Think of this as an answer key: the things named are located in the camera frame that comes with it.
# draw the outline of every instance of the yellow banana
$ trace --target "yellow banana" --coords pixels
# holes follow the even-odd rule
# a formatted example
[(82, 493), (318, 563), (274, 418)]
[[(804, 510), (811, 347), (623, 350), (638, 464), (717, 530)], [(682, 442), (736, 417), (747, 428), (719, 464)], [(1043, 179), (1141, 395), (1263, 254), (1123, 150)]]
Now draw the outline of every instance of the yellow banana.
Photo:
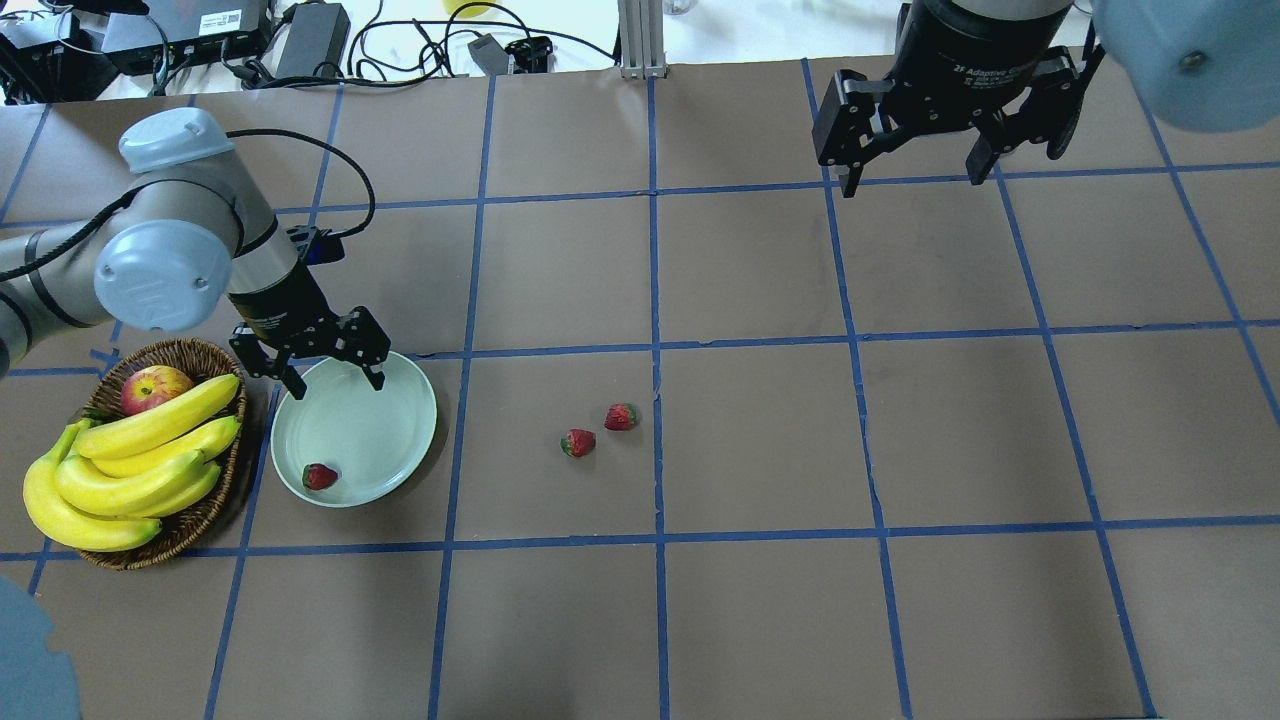
[(90, 427), (88, 420), (68, 425), (58, 445), (27, 469), (22, 501), (40, 532), (65, 546), (97, 552), (115, 552), (146, 544), (160, 533), (160, 520), (147, 518), (95, 518), (81, 512), (58, 495), (54, 475), (76, 436)]
[(204, 474), (198, 450), (129, 478), (104, 475), (87, 457), (72, 452), (58, 465), (54, 484), (67, 502), (93, 515), (136, 515), (143, 507), (168, 501)]
[(138, 518), (168, 518), (179, 510), (184, 510), (196, 501), (209, 495), (209, 491), (214, 489), (218, 484), (218, 478), (223, 474), (223, 469), (218, 462), (206, 462), (201, 470), (200, 478), (187, 486), (186, 488), (178, 491), (178, 495), (170, 497), (164, 502), (157, 502), (148, 507), (143, 507), (133, 512)]
[(188, 450), (198, 450), (204, 461), (207, 462), (230, 447), (232, 442), (236, 441), (236, 433), (238, 432), (239, 420), (237, 420), (234, 415), (228, 415), (225, 418), (210, 420), (189, 433), (161, 445), (160, 447), (115, 460), (99, 457), (93, 460), (93, 465), (113, 478), (128, 478), (129, 475), (145, 473), (165, 460), (169, 460), (175, 455), (182, 455)]
[(146, 452), (211, 418), (238, 388), (239, 378), (233, 374), (210, 378), (163, 405), (82, 432), (72, 450), (95, 460)]

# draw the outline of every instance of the metal post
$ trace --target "metal post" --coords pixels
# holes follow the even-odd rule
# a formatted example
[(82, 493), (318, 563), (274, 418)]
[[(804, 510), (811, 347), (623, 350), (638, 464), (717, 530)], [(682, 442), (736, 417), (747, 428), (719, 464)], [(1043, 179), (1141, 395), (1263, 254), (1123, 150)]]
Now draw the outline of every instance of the metal post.
[(622, 38), (622, 77), (667, 76), (662, 0), (618, 0), (618, 35)]

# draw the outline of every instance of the banana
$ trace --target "banana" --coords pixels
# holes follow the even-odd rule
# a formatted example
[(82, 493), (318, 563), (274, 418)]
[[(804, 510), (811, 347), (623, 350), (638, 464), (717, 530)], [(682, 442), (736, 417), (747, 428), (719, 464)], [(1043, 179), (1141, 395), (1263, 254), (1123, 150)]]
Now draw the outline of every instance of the banana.
[(93, 460), (93, 465), (113, 478), (128, 478), (145, 473), (188, 450), (198, 450), (204, 461), (207, 462), (230, 447), (232, 442), (236, 441), (236, 433), (239, 432), (239, 425), (241, 423), (234, 415), (218, 418), (160, 447), (115, 460), (99, 457)]
[(223, 474), (223, 469), (218, 462), (206, 462), (201, 473), (200, 479), (179, 491), (178, 495), (164, 502), (143, 507), (134, 512), (134, 515), (138, 518), (168, 518), (179, 510), (195, 505), (200, 498), (209, 495), (209, 491), (214, 489), (214, 486), (218, 484), (218, 478)]
[(239, 378), (233, 374), (210, 378), (163, 405), (82, 432), (72, 450), (95, 460), (146, 452), (211, 418), (236, 397), (238, 388)]
[(160, 533), (160, 520), (95, 518), (68, 503), (54, 487), (58, 466), (67, 457), (77, 434), (90, 424), (88, 420), (81, 420), (67, 425), (58, 443), (27, 469), (22, 483), (22, 501), (27, 506), (27, 515), (40, 532), (69, 547), (115, 552), (146, 544)]
[(129, 478), (104, 475), (87, 457), (70, 452), (54, 471), (54, 484), (67, 502), (93, 515), (137, 515), (138, 510), (170, 500), (204, 474), (198, 450)]

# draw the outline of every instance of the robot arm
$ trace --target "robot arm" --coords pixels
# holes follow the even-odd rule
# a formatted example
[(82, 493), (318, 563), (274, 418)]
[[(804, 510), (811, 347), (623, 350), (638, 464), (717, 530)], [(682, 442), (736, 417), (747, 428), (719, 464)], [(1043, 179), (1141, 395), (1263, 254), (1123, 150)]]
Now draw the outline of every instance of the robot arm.
[(227, 293), (244, 318), (229, 343), (252, 377), (280, 379), (302, 397), (289, 359), (326, 355), (381, 388), (387, 334), (365, 307), (343, 316), (329, 309), (211, 115), (180, 108), (146, 118), (125, 132), (120, 152), (138, 179), (113, 206), (86, 223), (0, 241), (0, 377), (56, 332), (111, 316), (180, 332)]
[[(909, 140), (969, 128), (965, 168), (980, 184), (1023, 142), (1066, 151), (1106, 51), (1091, 27), (1084, 65), (1050, 47), (1071, 0), (915, 0), (899, 15), (893, 68), (879, 81), (832, 78), (813, 127), (823, 165), (842, 165), (845, 197), (863, 168)], [(1231, 131), (1280, 114), (1280, 4), (1274, 0), (1094, 0), (1098, 36), (1162, 119)], [(1016, 113), (1005, 108), (1029, 90)]]

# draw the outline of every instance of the brown woven basket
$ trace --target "brown woven basket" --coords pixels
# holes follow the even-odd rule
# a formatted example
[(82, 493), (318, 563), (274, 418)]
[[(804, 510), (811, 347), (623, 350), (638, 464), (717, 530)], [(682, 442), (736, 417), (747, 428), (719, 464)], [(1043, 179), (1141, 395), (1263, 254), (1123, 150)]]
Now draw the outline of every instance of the brown woven basket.
[(110, 373), (102, 378), (93, 396), (90, 397), (86, 410), (105, 415), (110, 420), (124, 416), (120, 411), (120, 388), (129, 375), (150, 365), (169, 365), (178, 368), (191, 377), (196, 383), (207, 380), (227, 373), (234, 373), (241, 379), (239, 391), (236, 397), (220, 410), (215, 418), (236, 415), (241, 421), (241, 432), (236, 441), (219, 457), (223, 474), (218, 484), (195, 505), (179, 512), (161, 519), (160, 534), (151, 542), (120, 552), (92, 552), (81, 550), (79, 555), (99, 568), (111, 570), (137, 570), (164, 562), (191, 547), (214, 524), (214, 520), (227, 506), (232, 497), (237, 478), (246, 474), (239, 473), (242, 465), (241, 445), (244, 439), (244, 415), (248, 410), (248, 389), (244, 384), (244, 374), (239, 364), (223, 348), (216, 345), (197, 338), (165, 340), (155, 345), (148, 345), (142, 350), (122, 360)]

